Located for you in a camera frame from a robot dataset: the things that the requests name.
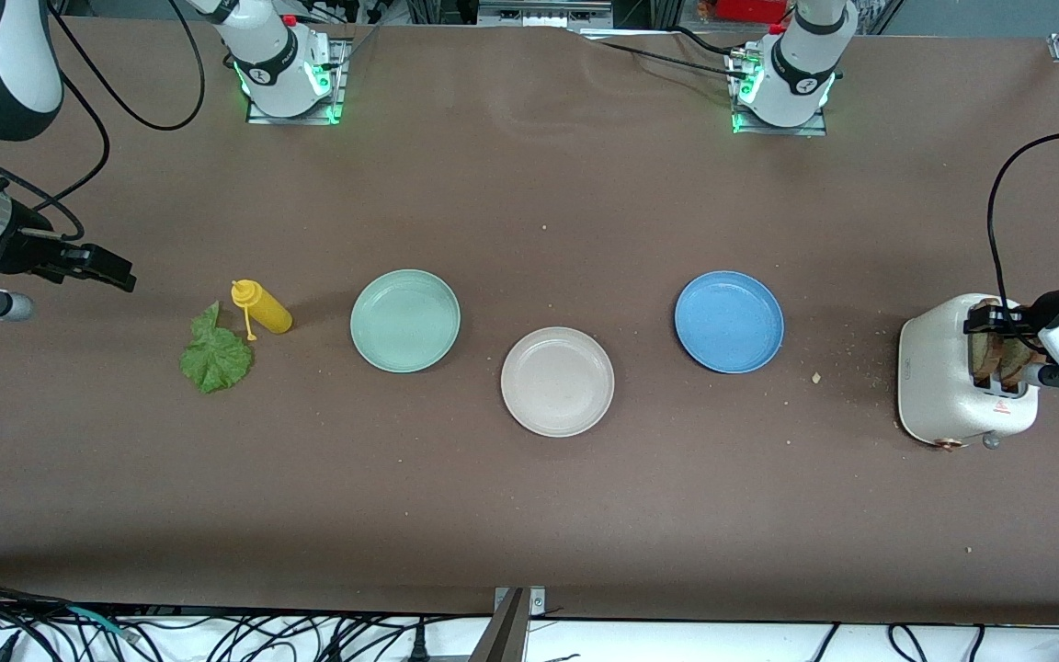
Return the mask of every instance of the green leaf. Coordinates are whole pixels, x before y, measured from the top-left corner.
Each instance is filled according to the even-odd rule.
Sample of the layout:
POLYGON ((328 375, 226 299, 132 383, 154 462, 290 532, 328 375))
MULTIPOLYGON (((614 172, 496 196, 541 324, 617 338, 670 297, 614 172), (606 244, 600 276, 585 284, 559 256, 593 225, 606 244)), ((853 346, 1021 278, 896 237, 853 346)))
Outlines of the green leaf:
POLYGON ((211 330, 214 330, 218 322, 219 302, 215 302, 207 306, 207 310, 202 310, 202 315, 191 320, 191 334, 194 335, 195 339, 202 338, 207 334, 210 334, 211 330))
POLYGON ((227 328, 215 326, 219 302, 191 322, 194 340, 182 352, 179 368, 203 394, 243 380, 252 365, 252 347, 227 328))

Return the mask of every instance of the brown table surface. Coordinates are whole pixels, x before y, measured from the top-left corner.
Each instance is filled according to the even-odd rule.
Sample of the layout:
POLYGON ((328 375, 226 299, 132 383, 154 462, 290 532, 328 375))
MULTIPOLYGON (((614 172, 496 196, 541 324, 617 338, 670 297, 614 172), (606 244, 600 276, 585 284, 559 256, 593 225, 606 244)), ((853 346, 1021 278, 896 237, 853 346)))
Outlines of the brown table surface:
MULTIPOLYGON (((179 26, 73 26, 144 113, 190 108, 179 26)), ((895 424, 902 322, 992 289, 989 184, 1059 130, 1041 41, 857 38, 829 136, 790 139, 732 135, 712 75, 558 30, 385 29, 340 126, 248 126, 218 35, 197 33, 205 109, 170 135, 123 117, 56 35, 113 136, 70 202, 139 281, 1 278, 38 315, 0 324, 0 583, 468 611, 543 584, 571 615, 1059 622, 1059 393, 995 452, 895 424), (354 298, 395 268, 463 305, 424 373, 379 372, 348 337, 354 298), (744 376, 674 337, 682 286, 722 268, 786 316, 744 376), (201 395, 178 357, 234 278, 297 327, 201 395), (519 427, 499 391, 505 352, 551 325, 615 366, 609 413, 570 440, 519 427)), ((71 97, 39 139, 0 143, 50 190, 96 156, 71 97)), ((998 218, 1013 297, 1059 288, 1059 143, 1017 164, 998 218)))

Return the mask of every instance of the bottle cap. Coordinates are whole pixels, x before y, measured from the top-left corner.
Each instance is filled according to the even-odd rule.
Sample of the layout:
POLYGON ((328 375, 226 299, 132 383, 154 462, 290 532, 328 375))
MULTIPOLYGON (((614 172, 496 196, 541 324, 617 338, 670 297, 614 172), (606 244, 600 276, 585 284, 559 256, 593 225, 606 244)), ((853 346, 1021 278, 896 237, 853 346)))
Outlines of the bottle cap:
POLYGON ((232 281, 232 302, 240 307, 254 306, 263 290, 256 281, 232 281))

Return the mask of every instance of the plate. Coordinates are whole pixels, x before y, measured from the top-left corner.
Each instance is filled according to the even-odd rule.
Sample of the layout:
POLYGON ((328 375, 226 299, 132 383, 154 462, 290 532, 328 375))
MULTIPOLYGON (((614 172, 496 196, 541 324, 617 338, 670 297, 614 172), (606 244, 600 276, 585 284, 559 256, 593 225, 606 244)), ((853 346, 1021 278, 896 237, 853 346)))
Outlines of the plate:
POLYGON ((349 315, 358 353, 388 373, 415 373, 444 358, 460 332, 460 304, 452 288, 419 269, 375 278, 349 315))
POLYGON ((522 427, 543 436, 573 436, 607 414, 615 374, 599 343, 564 326, 518 340, 501 368, 501 397, 522 427))
POLYGON ((766 285, 744 273, 694 278, 677 299, 677 337, 698 363, 718 373, 751 373, 783 343, 783 310, 766 285))

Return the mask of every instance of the light green plate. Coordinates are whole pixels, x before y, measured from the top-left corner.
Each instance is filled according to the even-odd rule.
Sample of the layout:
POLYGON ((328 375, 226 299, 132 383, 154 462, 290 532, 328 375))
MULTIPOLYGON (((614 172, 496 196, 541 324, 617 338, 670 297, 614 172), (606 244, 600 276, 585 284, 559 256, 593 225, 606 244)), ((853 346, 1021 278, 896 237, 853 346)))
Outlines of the light green plate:
POLYGON ((444 358, 460 332, 460 304, 436 275, 405 268, 362 289, 349 315, 354 346, 388 373, 415 373, 444 358))

